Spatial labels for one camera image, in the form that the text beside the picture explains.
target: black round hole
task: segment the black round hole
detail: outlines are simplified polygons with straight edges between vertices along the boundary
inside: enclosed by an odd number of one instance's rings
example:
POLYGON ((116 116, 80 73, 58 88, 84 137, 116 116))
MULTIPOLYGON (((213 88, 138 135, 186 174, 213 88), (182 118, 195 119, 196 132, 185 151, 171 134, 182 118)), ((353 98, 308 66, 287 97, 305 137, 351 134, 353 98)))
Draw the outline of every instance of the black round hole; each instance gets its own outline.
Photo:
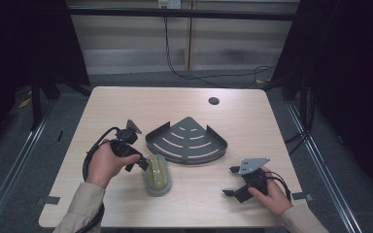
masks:
POLYGON ((220 99, 217 98, 217 97, 211 97, 211 98, 208 100, 208 102, 210 102, 210 104, 212 104, 212 105, 217 105, 217 104, 220 103, 220 99))

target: wooden tabletop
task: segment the wooden tabletop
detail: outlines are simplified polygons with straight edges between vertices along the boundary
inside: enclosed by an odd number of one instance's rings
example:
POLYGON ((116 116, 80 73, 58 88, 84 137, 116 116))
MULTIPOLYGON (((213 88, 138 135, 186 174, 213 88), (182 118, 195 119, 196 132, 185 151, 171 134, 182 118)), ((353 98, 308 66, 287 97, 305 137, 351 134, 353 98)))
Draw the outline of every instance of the wooden tabletop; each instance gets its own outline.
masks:
MULTIPOLYGON (((60 197, 57 205, 47 204, 39 222, 55 227, 83 181, 86 152, 113 126, 124 128, 129 118, 143 132, 133 147, 148 156, 145 136, 162 124, 171 125, 185 117, 203 128, 209 125, 228 143, 225 156, 203 165, 168 163, 172 187, 161 197, 148 194, 143 170, 135 165, 113 178, 104 198, 104 227, 190 228, 272 227, 281 225, 255 198, 243 204, 222 193, 238 189, 244 180, 229 171, 244 158, 269 157, 265 166, 280 174, 292 192, 301 187, 271 106, 262 90, 169 87, 96 87, 60 167, 50 196, 60 197), (211 97, 220 100, 209 103, 211 97)), ((107 138, 113 139, 111 133, 107 138)))

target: person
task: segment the person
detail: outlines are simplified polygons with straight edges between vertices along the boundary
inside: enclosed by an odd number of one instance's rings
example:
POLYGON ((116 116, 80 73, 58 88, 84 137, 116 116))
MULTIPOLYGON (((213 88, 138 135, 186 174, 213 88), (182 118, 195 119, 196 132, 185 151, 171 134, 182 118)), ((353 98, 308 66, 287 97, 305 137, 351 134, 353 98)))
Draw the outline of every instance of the person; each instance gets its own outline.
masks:
MULTIPOLYGON (((271 171, 261 167, 265 176, 271 177, 271 171)), ((273 214, 280 216, 283 226, 291 233, 328 232, 311 212, 306 204, 293 206, 274 180, 267 180, 268 195, 255 187, 248 187, 248 192, 257 198, 273 214)))
MULTIPOLYGON (((78 187, 74 198, 62 221, 54 229, 54 233, 70 233, 86 226, 98 213, 111 178, 116 176, 122 167, 135 163, 139 154, 117 157, 111 150, 108 140, 94 153, 88 166, 86 181, 78 187)), ((292 206, 278 185, 267 181, 268 195, 263 195, 254 187, 248 191, 265 205, 272 213, 281 217, 284 227, 291 233, 327 232, 306 205, 292 206)), ((98 224, 89 232, 100 232, 98 224)))

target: electrical outlet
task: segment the electrical outlet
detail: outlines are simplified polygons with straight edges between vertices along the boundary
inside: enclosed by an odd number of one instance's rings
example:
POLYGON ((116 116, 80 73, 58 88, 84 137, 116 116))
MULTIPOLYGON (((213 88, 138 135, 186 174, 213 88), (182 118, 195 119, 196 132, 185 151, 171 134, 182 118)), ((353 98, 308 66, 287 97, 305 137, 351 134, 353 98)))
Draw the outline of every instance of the electrical outlet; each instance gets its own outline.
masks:
POLYGON ((169 9, 180 9, 181 0, 169 0, 169 9))
POLYGON ((169 9, 169 0, 158 0, 159 9, 169 9))

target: beige sleeve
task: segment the beige sleeve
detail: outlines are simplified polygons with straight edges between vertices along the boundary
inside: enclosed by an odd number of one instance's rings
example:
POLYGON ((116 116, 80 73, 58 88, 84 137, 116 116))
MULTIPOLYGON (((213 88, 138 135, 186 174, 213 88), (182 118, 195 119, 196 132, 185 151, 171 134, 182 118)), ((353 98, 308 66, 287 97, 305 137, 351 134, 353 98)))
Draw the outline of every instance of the beige sleeve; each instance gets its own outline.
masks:
MULTIPOLYGON (((69 206, 68 212, 53 232, 76 232, 86 226, 98 213, 104 195, 104 188, 92 183, 81 183, 69 206)), ((89 232, 100 231, 101 225, 98 224, 89 232)))
POLYGON ((291 233, 327 233, 306 204, 289 208, 281 215, 284 227, 291 233))

